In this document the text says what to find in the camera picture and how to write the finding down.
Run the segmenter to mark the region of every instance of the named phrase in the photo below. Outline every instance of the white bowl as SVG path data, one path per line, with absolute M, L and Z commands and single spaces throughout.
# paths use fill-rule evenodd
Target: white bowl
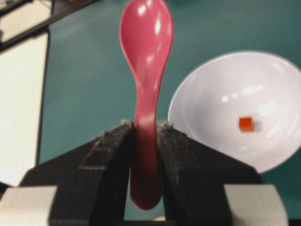
M 179 86 L 168 120 L 188 137 L 258 172 L 283 163 L 301 145 L 301 72 L 270 53 L 225 54 L 201 65 Z M 251 116 L 253 132 L 240 117 Z

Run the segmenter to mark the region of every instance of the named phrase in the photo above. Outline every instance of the green table surface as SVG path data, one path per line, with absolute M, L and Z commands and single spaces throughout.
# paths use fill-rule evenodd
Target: green table surface
M 40 162 L 133 119 L 135 83 L 119 44 L 127 0 L 101 0 L 51 25 L 42 118 Z M 235 50 L 272 52 L 301 67 L 300 0 L 166 0 L 174 18 L 174 43 L 162 82 L 158 119 L 194 68 Z M 275 184 L 290 218 L 301 218 L 301 151 L 262 175 Z M 164 214 L 127 199 L 125 219 Z

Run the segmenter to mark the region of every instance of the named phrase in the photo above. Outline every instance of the red spoon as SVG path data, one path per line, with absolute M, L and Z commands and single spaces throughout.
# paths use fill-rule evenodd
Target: red spoon
M 137 89 L 136 160 L 131 167 L 130 194 L 144 210 L 155 207 L 161 198 L 156 110 L 173 33 L 172 17 L 163 0 L 133 0 L 123 13 L 120 42 Z

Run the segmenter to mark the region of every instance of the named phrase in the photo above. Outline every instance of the spoon handle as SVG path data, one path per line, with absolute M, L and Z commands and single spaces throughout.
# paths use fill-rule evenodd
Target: spoon handle
M 135 114 L 136 150 L 131 167 L 130 194 L 143 210 L 152 209 L 161 198 L 156 144 L 158 90 L 139 91 Z

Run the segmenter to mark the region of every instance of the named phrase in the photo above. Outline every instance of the small orange cube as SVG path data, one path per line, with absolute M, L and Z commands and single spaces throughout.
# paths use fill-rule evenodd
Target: small orange cube
M 251 117 L 239 118 L 239 128 L 241 131 L 254 131 L 252 118 Z

